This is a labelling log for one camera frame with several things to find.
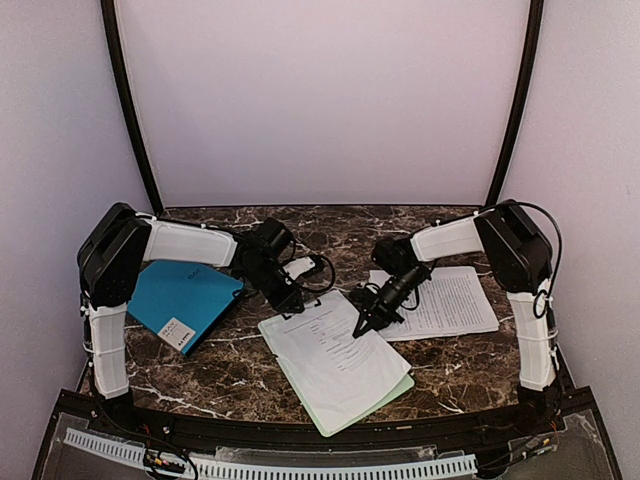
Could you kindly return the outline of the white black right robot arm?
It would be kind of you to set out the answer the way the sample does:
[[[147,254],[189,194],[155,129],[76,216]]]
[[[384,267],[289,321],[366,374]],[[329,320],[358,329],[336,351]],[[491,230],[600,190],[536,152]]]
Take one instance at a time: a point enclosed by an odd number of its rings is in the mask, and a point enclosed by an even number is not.
[[[546,390],[559,369],[551,302],[562,248],[551,245],[528,215],[532,207],[529,202],[506,200],[410,235],[378,240],[371,258],[389,278],[380,287],[351,291],[349,298],[359,312],[353,337],[401,323],[402,304],[431,279],[439,259],[482,253],[514,313],[520,385],[530,391]]]

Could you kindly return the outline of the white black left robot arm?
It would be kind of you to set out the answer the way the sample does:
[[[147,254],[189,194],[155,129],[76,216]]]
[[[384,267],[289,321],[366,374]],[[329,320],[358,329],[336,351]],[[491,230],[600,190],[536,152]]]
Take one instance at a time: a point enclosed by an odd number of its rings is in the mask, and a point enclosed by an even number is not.
[[[268,218],[254,229],[233,231],[206,224],[162,220],[126,203],[111,206],[77,254],[84,348],[93,386],[113,399],[129,391],[125,319],[141,267],[157,260],[227,268],[263,295],[280,314],[303,311],[303,277],[324,270],[319,255],[291,256],[295,238],[281,222]]]

